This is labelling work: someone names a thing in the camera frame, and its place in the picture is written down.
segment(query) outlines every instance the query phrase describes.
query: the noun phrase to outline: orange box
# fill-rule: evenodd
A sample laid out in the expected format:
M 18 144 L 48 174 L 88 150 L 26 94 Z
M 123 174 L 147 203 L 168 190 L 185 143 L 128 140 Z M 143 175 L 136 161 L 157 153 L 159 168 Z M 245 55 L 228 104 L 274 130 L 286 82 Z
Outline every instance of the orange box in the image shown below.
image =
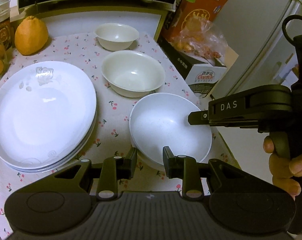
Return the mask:
M 228 0 L 195 0 L 195 3 L 186 0 L 176 0 L 175 12 L 166 16 L 161 34 L 167 40 L 179 35 L 185 23 L 192 15 L 202 16 L 213 21 Z

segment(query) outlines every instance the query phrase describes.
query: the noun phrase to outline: cardboard box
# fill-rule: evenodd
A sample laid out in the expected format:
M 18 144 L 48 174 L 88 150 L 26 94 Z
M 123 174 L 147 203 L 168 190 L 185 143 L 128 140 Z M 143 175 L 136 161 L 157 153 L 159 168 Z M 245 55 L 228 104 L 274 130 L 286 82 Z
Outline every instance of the cardboard box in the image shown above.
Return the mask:
M 185 79 L 193 93 L 200 98 L 209 96 L 213 92 L 214 87 L 238 58 L 238 54 L 230 47 L 227 48 L 224 58 L 225 64 L 217 59 L 208 61 L 201 57 L 191 57 L 190 55 L 178 52 L 162 36 L 159 37 L 158 44 Z
M 176 11 L 169 12 L 164 21 L 162 36 L 166 40 L 177 36 L 184 28 L 185 23 L 192 15 L 202 16 L 213 21 L 228 0 L 195 0 L 195 3 L 186 0 L 176 0 Z

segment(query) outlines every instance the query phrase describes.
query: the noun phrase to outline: plastic bag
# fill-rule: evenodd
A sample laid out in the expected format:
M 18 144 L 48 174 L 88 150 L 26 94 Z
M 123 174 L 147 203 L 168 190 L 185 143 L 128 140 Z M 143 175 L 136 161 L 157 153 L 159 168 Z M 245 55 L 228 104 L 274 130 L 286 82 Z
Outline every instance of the plastic bag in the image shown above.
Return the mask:
M 205 59 L 220 58 L 225 55 L 228 46 L 223 33 L 212 22 L 193 15 L 171 41 L 178 51 L 194 54 Z

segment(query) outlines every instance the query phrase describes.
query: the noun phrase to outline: table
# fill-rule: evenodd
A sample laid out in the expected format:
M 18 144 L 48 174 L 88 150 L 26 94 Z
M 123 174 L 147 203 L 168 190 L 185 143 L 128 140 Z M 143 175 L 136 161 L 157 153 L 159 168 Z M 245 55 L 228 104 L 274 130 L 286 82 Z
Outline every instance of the table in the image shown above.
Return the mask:
M 141 33 L 131 50 L 146 53 L 158 60 L 165 69 L 164 85 L 156 92 L 168 92 L 180 95 L 199 106 L 199 99 L 193 94 L 181 75 L 162 52 L 158 44 L 146 33 Z M 94 33 L 82 33 L 52 38 L 50 44 L 41 52 L 32 56 L 23 56 L 13 50 L 13 57 L 8 72 L 0 81 L 1 85 L 14 73 L 28 65 L 50 60 L 71 63 L 81 68 L 91 79 L 97 92 L 98 118 L 88 143 L 75 159 L 91 159 L 92 163 L 102 163 L 111 156 L 124 156 L 131 147 L 129 116 L 138 99 L 125 98 L 115 93 L 101 73 L 102 59 L 111 52 L 104 50 Z M 215 127 L 212 127 L 212 148 L 204 162 L 218 158 L 238 166 L 232 153 Z M 4 203 L 8 196 L 30 183 L 33 183 L 56 170 L 45 173 L 23 174 L 9 168 L 0 159 L 0 237 L 6 238 L 12 230 L 5 217 Z M 209 194 L 206 180 L 202 181 L 205 194 Z M 92 186 L 92 194 L 97 187 Z M 162 171 L 154 170 L 138 159 L 134 178 L 118 181 L 119 192 L 131 191 L 181 191 L 182 180 L 168 179 Z

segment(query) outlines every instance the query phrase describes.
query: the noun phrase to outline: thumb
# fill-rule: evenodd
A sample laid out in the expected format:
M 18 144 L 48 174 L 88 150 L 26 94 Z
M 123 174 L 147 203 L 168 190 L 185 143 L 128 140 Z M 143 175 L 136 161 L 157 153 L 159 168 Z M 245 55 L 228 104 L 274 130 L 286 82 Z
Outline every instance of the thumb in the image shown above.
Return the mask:
M 302 154 L 290 161 L 289 169 L 295 177 L 302 177 Z

